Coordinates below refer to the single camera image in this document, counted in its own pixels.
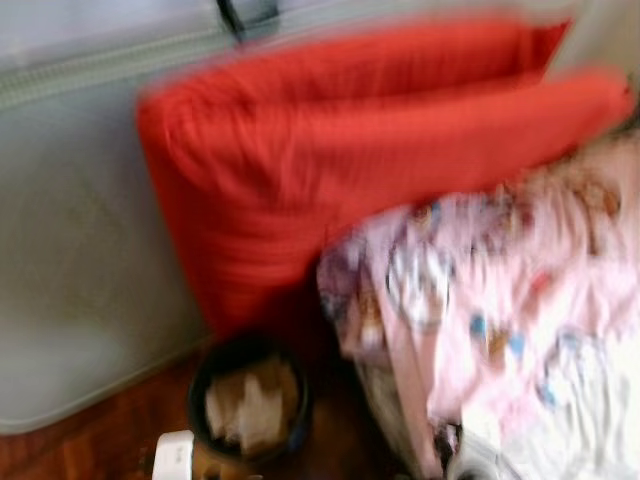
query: black container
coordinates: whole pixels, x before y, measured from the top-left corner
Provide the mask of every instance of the black container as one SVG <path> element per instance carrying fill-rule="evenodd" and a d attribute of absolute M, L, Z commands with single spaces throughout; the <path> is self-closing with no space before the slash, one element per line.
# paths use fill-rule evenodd
<path fill-rule="evenodd" d="M 286 443 L 261 455 L 245 457 L 240 447 L 229 446 L 222 439 L 216 440 L 211 436 L 205 410 L 207 390 L 217 376 L 266 360 L 272 355 L 278 355 L 291 366 L 298 386 L 298 409 Z M 298 361 L 286 349 L 259 335 L 243 335 L 214 347 L 191 383 L 187 407 L 191 429 L 200 443 L 227 461 L 252 467 L 264 465 L 283 454 L 298 450 L 309 432 L 313 412 L 309 381 Z"/>

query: wooden floor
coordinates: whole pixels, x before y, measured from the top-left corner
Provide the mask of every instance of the wooden floor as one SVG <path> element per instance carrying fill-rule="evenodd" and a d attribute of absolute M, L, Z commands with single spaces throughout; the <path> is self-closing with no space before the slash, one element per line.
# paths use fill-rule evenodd
<path fill-rule="evenodd" d="M 2 480 L 151 478 L 158 436 L 188 428 L 185 397 L 199 356 L 183 360 L 79 414 L 37 432 L 0 437 Z M 312 434 L 265 480 L 391 479 L 400 472 L 348 369 L 315 382 Z"/>

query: red cushion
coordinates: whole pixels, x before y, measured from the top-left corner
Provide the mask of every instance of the red cushion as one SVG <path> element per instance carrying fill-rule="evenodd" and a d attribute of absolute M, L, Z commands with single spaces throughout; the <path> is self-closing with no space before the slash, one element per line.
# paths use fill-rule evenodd
<path fill-rule="evenodd" d="M 622 120 L 621 75 L 540 82 L 562 31 L 504 17 L 421 22 L 147 92 L 149 170 L 218 335 L 307 329 L 318 253 L 364 216 L 490 187 Z"/>

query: pink blanket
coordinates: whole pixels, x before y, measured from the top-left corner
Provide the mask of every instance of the pink blanket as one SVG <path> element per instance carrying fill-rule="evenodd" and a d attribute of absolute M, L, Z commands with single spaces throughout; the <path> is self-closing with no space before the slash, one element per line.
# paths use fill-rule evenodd
<path fill-rule="evenodd" d="M 509 436 L 543 399 L 567 330 L 636 334 L 640 137 L 592 147 L 491 194 L 387 212 L 318 269 L 343 353 L 392 367 L 425 476 L 441 475 L 433 425 L 469 405 Z"/>

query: bedding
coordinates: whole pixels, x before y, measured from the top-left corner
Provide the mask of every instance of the bedding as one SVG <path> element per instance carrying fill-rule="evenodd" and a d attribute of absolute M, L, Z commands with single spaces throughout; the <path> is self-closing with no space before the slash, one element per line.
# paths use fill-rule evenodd
<path fill-rule="evenodd" d="M 435 427 L 476 408 L 523 479 L 635 478 L 640 385 L 619 359 L 640 346 L 639 192 L 636 133 L 489 193 L 385 212 L 323 255 L 318 287 L 343 354 L 365 380 L 392 375 L 365 389 L 397 392 L 406 430 L 389 414 L 383 430 L 409 440 L 401 453 L 422 475 L 446 463 Z M 589 356 L 607 375 L 584 380 Z"/>
<path fill-rule="evenodd" d="M 346 229 L 490 188 L 621 121 L 621 76 L 541 80 L 565 27 L 422 20 L 146 92 L 137 121 L 148 167 L 218 338 L 264 328 L 307 356 L 319 344 L 313 268 Z"/>

